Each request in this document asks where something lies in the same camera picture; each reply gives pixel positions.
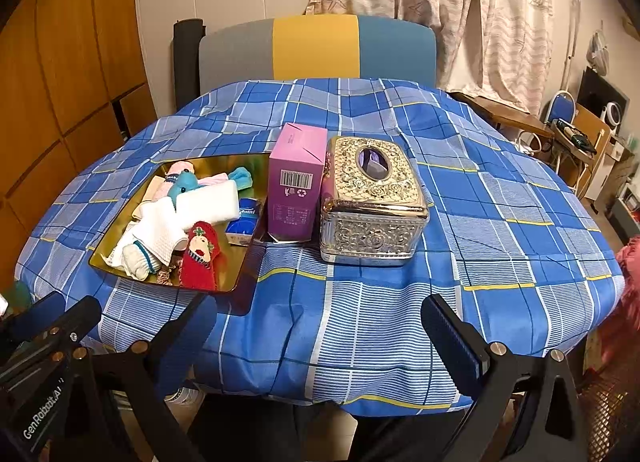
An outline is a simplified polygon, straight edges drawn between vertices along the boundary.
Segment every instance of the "folded cloth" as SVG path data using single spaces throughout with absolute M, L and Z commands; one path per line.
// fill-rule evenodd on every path
M 140 207 L 146 204 L 147 202 L 151 202 L 153 200 L 154 195 L 156 194 L 156 192 L 158 191 L 158 188 L 162 185 L 163 182 L 164 182 L 164 178 L 158 177 L 158 175 L 156 175 L 151 179 L 151 182 L 149 182 L 149 186 L 146 188 L 145 194 L 142 197 L 140 204 L 138 204 L 138 207 L 136 207 L 133 210 L 133 213 L 131 214 L 132 217 L 134 217 L 136 220 L 140 220 L 142 218 Z
M 229 180 L 235 180 L 238 187 L 238 191 L 247 189 L 254 185 L 254 180 L 251 178 L 251 173 L 247 168 L 240 166 L 231 173 L 229 173 Z
M 229 180 L 228 175 L 226 173 L 219 173 L 213 177 L 199 178 L 198 184 L 201 186 L 215 186 L 216 184 L 221 184 L 226 180 Z
M 238 189 L 233 180 L 215 186 L 203 186 L 178 195 L 175 200 L 178 222 L 185 231 L 202 220 L 211 225 L 237 220 L 240 217 Z
M 214 291 L 216 272 L 213 260 L 220 254 L 218 235 L 206 222 L 196 222 L 189 231 L 189 246 L 184 251 L 180 286 Z
M 166 197 L 174 185 L 174 182 L 183 171 L 193 173 L 193 164 L 187 160 L 179 160 L 174 162 L 169 168 L 169 173 L 166 174 L 164 182 L 158 187 L 158 190 L 154 193 L 153 200 L 160 200 L 162 197 Z
M 183 232 L 169 197 L 143 207 L 142 220 L 133 229 L 133 235 L 163 265 L 169 265 L 174 250 L 187 246 L 187 235 Z
M 175 180 L 174 185 L 169 188 L 169 193 L 167 193 L 167 195 L 171 197 L 175 208 L 175 198 L 180 193 L 187 193 L 187 191 L 191 191 L 199 187 L 200 186 L 198 185 L 197 177 L 189 171 L 183 171 L 180 175 L 178 175 L 178 178 Z
M 129 222 L 124 230 L 124 233 L 122 233 L 122 236 L 118 240 L 118 243 L 113 248 L 113 251 L 111 251 L 111 254 L 108 257 L 105 257 L 103 254 L 101 254 L 101 257 L 104 260 L 105 264 L 119 270 L 124 270 L 122 250 L 126 246 L 130 246 L 133 242 L 136 241 L 136 237 L 133 235 L 133 228 L 137 225 L 137 222 Z
M 122 263 L 127 276 L 139 282 L 144 282 L 150 274 L 158 272 L 162 265 L 138 240 L 122 249 Z

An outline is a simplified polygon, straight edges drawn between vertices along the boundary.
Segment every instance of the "blue plaid tablecloth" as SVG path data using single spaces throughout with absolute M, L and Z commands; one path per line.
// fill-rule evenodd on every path
M 431 220 L 403 267 L 328 265 L 317 245 L 268 247 L 251 311 L 219 315 L 194 367 L 211 391 L 357 415 L 466 406 L 420 324 L 440 293 L 488 341 L 519 354 L 571 349 L 613 309 L 624 281 L 569 188 L 446 93 L 396 80 L 249 81 L 159 119 L 75 178 L 36 226 L 16 278 L 34 297 L 89 294 L 102 320 L 86 342 L 124 350 L 151 339 L 193 293 L 88 265 L 105 230 L 158 163 L 269 151 L 284 122 L 370 135 L 405 150 Z

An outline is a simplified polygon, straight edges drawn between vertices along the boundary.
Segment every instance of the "red sock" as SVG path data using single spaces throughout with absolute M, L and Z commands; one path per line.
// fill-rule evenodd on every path
M 213 260 L 219 254 L 216 231 L 206 222 L 196 222 L 189 231 L 189 245 L 182 258 L 180 286 L 215 291 Z

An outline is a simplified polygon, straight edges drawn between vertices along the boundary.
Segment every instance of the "wooden cabinet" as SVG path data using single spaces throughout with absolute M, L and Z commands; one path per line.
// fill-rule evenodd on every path
M 76 164 L 88 166 L 123 145 L 124 140 L 111 105 L 98 110 L 65 137 Z
M 57 196 L 76 176 L 68 149 L 58 142 L 7 198 L 24 228 L 31 233 Z
M 65 134 L 108 101 L 92 0 L 38 0 L 36 29 L 53 111 Z
M 135 0 L 22 0 L 0 31 L 0 287 L 26 239 L 79 171 L 156 116 Z
M 111 99 L 146 81 L 135 0 L 94 0 L 100 60 Z
M 157 119 L 154 100 L 146 83 L 123 97 L 120 100 L 120 106 L 131 137 Z
M 0 32 L 0 192 L 6 193 L 59 138 L 35 31 L 36 0 L 22 0 Z

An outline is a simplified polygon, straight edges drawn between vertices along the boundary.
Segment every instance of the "chair backrest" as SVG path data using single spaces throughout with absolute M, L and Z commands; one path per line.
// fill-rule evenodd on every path
M 574 97 L 566 90 L 560 90 L 555 93 L 549 103 L 545 123 L 551 124 L 556 119 L 562 119 L 571 124 L 574 122 L 575 109 Z
M 373 78 L 435 86 L 423 25 L 352 14 L 291 16 L 223 28 L 200 41 L 200 92 L 248 79 Z

